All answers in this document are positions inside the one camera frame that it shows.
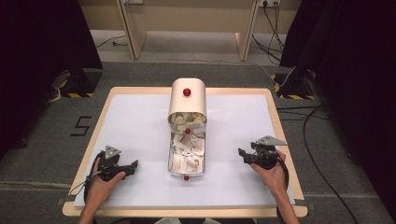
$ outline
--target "gray carpet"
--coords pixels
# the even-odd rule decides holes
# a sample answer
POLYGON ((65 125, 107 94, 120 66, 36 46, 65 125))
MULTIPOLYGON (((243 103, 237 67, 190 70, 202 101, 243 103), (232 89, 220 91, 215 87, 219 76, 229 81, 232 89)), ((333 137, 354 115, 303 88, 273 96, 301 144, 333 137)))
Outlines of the gray carpet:
MULTIPOLYGON (((267 67, 270 74, 285 72, 267 67)), ((28 136, 28 147, 10 150, 0 161, 0 223, 77 223, 65 217, 58 200, 67 194, 99 118, 106 97, 116 86, 167 86, 179 77, 198 77, 207 87, 267 88, 277 108, 320 105, 316 98, 284 100, 275 96, 272 80, 256 65, 104 63, 92 98, 62 98, 49 105, 28 136), (85 136, 75 125, 90 126, 85 136), (32 182, 41 183, 32 187, 32 182)), ((345 207, 325 183, 304 146, 303 124, 312 109, 279 110, 290 153, 299 176, 309 215, 302 223, 352 223, 345 207)), ((341 194, 359 223, 392 223, 363 170, 348 157, 342 138, 325 108, 306 124, 306 139, 321 172, 341 194)), ((110 223, 114 218, 101 218, 110 223)), ((259 219, 259 223, 277 223, 259 219)))

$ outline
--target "person's left hand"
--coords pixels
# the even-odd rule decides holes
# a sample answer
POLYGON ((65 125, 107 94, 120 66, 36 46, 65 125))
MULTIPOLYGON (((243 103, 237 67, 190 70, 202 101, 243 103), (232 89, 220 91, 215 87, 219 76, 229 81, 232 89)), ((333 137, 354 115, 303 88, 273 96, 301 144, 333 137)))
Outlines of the person's left hand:
MULTIPOLYGON (((95 162, 93 173, 98 171, 99 160, 100 158, 98 158, 95 162)), ((97 209, 102 203, 108 203, 108 196, 116 187, 117 183, 124 178, 124 176, 125 172, 120 172, 107 182, 101 179, 99 175, 95 176, 91 180, 90 189, 88 191, 85 204, 97 209)))

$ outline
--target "red knob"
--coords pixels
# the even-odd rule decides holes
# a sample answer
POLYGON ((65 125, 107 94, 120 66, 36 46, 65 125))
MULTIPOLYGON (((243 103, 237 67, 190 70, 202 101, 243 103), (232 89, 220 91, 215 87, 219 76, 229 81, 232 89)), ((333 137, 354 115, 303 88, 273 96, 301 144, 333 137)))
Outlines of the red knob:
POLYGON ((184 89, 183 94, 185 96, 190 96, 191 95, 191 90, 189 88, 184 89))

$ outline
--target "beige container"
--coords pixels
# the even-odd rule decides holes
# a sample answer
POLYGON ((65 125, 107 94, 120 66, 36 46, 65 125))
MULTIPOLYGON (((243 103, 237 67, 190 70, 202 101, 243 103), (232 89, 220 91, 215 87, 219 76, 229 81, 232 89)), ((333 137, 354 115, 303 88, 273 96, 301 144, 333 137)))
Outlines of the beige container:
POLYGON ((171 131, 168 171, 201 175, 205 171, 206 91, 198 78, 180 78, 172 86, 168 123, 171 131))

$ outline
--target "wall socket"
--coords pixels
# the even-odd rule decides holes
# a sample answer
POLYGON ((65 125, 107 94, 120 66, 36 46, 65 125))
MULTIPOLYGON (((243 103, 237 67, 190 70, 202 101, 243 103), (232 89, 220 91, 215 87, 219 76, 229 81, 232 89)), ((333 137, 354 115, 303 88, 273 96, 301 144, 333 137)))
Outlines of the wall socket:
MULTIPOLYGON (((279 6, 280 5, 280 0, 266 0, 267 1, 267 7, 276 7, 276 3, 279 6)), ((260 0, 260 7, 264 7, 264 0, 260 0)))

